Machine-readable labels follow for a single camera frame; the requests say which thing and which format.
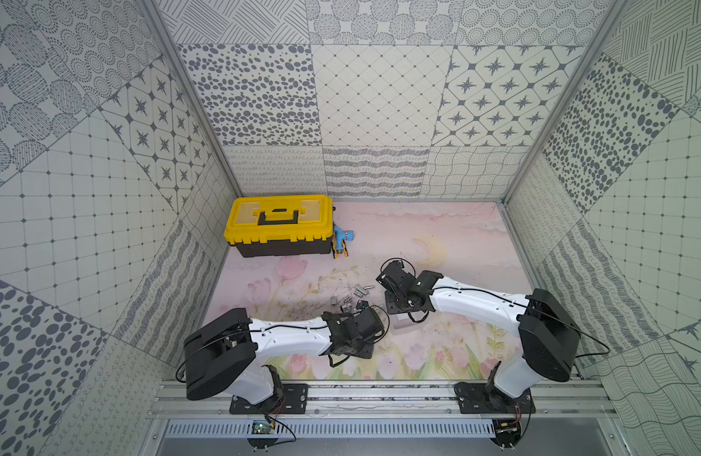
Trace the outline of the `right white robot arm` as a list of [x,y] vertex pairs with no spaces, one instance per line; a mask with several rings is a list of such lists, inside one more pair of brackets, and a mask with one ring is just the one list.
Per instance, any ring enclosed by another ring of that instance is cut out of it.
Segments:
[[546,290],[504,294],[428,270],[413,275],[401,258],[387,260],[376,281],[391,315],[460,315],[519,338],[522,352],[498,362],[479,394],[495,410],[515,404],[541,381],[565,383],[572,374],[582,330]]

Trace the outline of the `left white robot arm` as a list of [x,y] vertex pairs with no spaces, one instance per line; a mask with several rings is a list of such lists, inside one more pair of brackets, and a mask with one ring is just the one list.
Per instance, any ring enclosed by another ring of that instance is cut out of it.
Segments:
[[185,385],[190,401],[229,393],[269,414],[285,400],[280,375],[269,360],[327,357],[334,368],[335,357],[341,363],[352,357],[370,359],[387,330],[373,307],[290,322],[251,318],[244,308],[235,308],[184,340],[176,379]]

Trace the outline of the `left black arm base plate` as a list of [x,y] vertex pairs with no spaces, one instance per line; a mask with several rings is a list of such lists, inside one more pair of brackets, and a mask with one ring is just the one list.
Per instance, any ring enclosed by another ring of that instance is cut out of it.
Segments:
[[230,406],[232,415],[299,415],[307,408],[309,385],[305,383],[283,384],[269,398],[258,404],[250,404],[243,398],[233,397]]

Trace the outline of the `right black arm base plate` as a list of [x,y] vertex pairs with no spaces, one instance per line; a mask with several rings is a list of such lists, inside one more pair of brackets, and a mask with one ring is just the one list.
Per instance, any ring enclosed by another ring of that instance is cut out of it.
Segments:
[[459,382],[453,391],[461,414],[525,415],[536,412],[530,389],[518,398],[510,398],[487,384]]

